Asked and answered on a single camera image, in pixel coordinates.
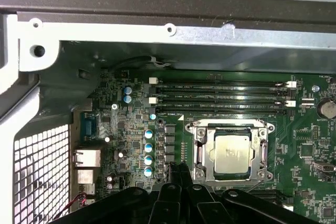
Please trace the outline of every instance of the motherboard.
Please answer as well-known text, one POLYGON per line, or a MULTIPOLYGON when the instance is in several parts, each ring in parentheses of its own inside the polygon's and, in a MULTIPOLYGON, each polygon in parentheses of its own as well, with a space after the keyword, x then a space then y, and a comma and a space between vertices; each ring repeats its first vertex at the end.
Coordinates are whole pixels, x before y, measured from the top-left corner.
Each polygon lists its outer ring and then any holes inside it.
POLYGON ((103 69, 81 114, 79 190, 85 204, 151 191, 186 162, 219 194, 238 188, 335 223, 335 96, 336 79, 318 74, 103 69))

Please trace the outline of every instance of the green circuit board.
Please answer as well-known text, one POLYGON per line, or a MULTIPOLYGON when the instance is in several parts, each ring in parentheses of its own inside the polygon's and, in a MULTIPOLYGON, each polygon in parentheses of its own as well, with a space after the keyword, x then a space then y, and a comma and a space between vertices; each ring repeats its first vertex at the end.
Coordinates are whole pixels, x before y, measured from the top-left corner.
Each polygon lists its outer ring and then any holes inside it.
POLYGON ((275 125, 275 131, 268 136, 267 155, 267 169, 274 177, 257 189, 278 189, 293 198, 294 212, 321 223, 335 223, 335 173, 322 173, 313 165, 313 162, 335 165, 335 120, 318 113, 321 101, 333 100, 335 96, 334 77, 327 75, 102 70, 100 85, 90 96, 93 111, 90 116, 83 113, 81 119, 82 142, 103 141, 106 136, 113 136, 102 158, 97 197, 111 193, 106 188, 106 176, 111 172, 123 174, 123 188, 140 186, 150 191, 154 184, 164 182, 164 169, 158 164, 165 154, 159 149, 158 138, 165 126, 173 129, 174 151, 170 157, 177 163, 186 161, 192 167, 193 135, 185 130, 187 123, 206 118, 260 119, 275 125), (149 78, 156 78, 157 84, 149 84, 149 78), (126 87, 132 89, 131 101, 127 102, 126 87), (216 97, 225 102, 218 103, 216 97), (144 137, 148 129, 153 132, 151 138, 144 137), (144 152, 145 143, 153 145, 151 153, 144 152), (116 151, 121 149, 128 151, 128 158, 116 157, 116 151), (149 177, 144 175, 147 155, 153 158, 149 177))

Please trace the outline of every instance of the red wire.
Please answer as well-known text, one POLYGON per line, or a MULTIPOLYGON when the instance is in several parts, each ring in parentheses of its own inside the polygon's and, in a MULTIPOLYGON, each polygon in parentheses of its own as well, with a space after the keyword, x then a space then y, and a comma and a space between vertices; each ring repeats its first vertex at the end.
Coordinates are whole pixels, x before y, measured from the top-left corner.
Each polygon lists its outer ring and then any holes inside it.
POLYGON ((84 199, 81 201, 81 203, 82 203, 82 205, 83 205, 83 204, 85 203, 85 201, 86 201, 86 193, 79 193, 75 198, 73 198, 72 201, 70 201, 69 203, 67 203, 67 205, 66 205, 65 207, 63 207, 63 209, 62 209, 58 214, 56 214, 55 217, 52 218, 52 220, 56 220, 56 219, 58 219, 58 218, 61 216, 61 214, 62 214, 65 210, 67 210, 68 208, 70 208, 71 205, 72 205, 73 203, 75 203, 81 196, 84 197, 84 199))

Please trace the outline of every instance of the capacitor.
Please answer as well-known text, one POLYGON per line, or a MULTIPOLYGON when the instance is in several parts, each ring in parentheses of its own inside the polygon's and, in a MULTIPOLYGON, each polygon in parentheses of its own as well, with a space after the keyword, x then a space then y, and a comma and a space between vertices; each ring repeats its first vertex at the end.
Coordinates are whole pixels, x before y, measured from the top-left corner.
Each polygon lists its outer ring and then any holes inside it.
POLYGON ((149 118, 150 118, 150 120, 155 120, 156 119, 156 115, 155 114, 150 114, 149 118))
POLYGON ((122 157, 126 157, 126 155, 127 155, 127 151, 126 151, 125 149, 122 149, 122 150, 118 153, 118 156, 119 156, 120 158, 122 158, 122 157))
POLYGON ((145 131, 145 138, 150 139, 153 137, 153 132, 151 130, 145 131))
POLYGON ((148 155, 148 156, 145 157, 145 160, 144 160, 145 165, 151 165, 152 162, 153 162, 152 156, 148 155))
POLYGON ((149 153, 153 150, 153 145, 151 143, 145 144, 145 152, 149 153))
POLYGON ((126 87, 125 89, 124 89, 124 92, 125 92, 125 94, 131 94, 132 93, 132 89, 131 89, 131 87, 126 87))
POLYGON ((151 177, 152 172, 153 172, 153 169, 150 166, 146 166, 145 170, 143 171, 143 173, 146 177, 151 177))
POLYGON ((113 136, 107 136, 107 137, 105 137, 105 142, 107 142, 107 143, 109 143, 111 140, 113 140, 113 136))
POLYGON ((125 103, 130 103, 132 101, 132 98, 129 96, 129 95, 126 95, 125 97, 124 97, 124 102, 125 103))

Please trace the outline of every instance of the mesh panel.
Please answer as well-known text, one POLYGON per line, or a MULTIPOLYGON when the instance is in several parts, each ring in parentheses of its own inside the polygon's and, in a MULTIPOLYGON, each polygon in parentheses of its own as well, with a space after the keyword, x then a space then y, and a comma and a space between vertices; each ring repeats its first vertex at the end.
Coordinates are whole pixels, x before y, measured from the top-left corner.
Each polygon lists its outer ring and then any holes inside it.
POLYGON ((47 223, 69 202, 69 147, 68 125, 14 142, 14 224, 47 223))

